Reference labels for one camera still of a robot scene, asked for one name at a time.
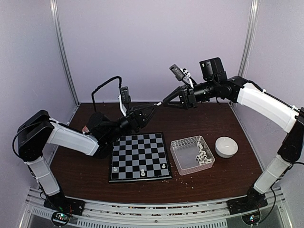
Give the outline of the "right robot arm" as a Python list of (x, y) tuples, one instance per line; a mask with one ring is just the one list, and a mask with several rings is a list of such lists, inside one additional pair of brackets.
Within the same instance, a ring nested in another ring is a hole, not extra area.
[(163, 99), (164, 106), (188, 110), (196, 108), (198, 103), (220, 98), (252, 110), (285, 132), (275, 157), (246, 193), (243, 204), (252, 210), (300, 159), (304, 148), (304, 110), (280, 100), (252, 80), (228, 77), (219, 57), (202, 60), (199, 66), (202, 83), (197, 83), (186, 69), (176, 64), (169, 67), (183, 84)]

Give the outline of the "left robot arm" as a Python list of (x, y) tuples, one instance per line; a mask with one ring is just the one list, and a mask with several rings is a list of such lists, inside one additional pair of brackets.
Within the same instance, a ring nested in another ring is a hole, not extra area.
[(40, 110), (18, 128), (12, 150), (28, 166), (47, 201), (58, 211), (64, 211), (70, 203), (43, 156), (45, 145), (54, 144), (103, 159), (112, 150), (114, 141), (144, 128), (160, 105), (147, 103), (129, 110), (123, 108), (123, 116), (116, 121), (95, 111), (82, 131), (60, 123), (46, 110)]

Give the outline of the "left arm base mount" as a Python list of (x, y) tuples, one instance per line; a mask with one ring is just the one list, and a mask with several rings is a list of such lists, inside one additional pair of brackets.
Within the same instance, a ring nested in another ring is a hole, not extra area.
[(63, 191), (59, 191), (55, 195), (49, 196), (44, 191), (45, 208), (54, 210), (51, 215), (51, 222), (56, 227), (63, 227), (67, 225), (74, 215), (81, 216), (85, 208), (85, 202), (79, 199), (68, 198)]

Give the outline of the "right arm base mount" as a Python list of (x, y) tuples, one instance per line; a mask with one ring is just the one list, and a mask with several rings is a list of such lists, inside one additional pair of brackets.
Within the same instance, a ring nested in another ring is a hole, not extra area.
[(243, 222), (250, 226), (258, 225), (261, 220), (260, 209), (267, 205), (265, 194), (259, 193), (253, 187), (248, 189), (246, 196), (227, 201), (230, 215), (243, 213)]

